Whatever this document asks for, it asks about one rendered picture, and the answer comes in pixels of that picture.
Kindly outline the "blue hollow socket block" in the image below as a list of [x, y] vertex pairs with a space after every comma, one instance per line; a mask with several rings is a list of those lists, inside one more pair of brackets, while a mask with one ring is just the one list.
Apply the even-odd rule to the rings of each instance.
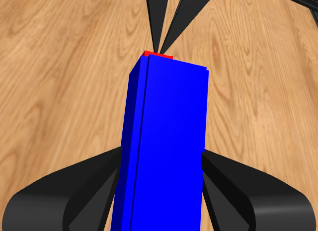
[[110, 231], [200, 231], [208, 77], [202, 66], [138, 59]]

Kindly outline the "thin red peg bar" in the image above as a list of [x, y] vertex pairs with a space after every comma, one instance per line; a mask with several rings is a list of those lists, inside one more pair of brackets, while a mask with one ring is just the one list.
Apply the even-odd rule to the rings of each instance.
[[149, 55], [158, 56], [158, 57], [167, 58], [167, 59], [173, 59], [173, 56], [159, 54], [159, 53], [155, 53], [155, 52], [151, 52], [151, 51], [144, 51], [142, 54], [142, 56], [145, 56], [145, 57], [148, 57]]

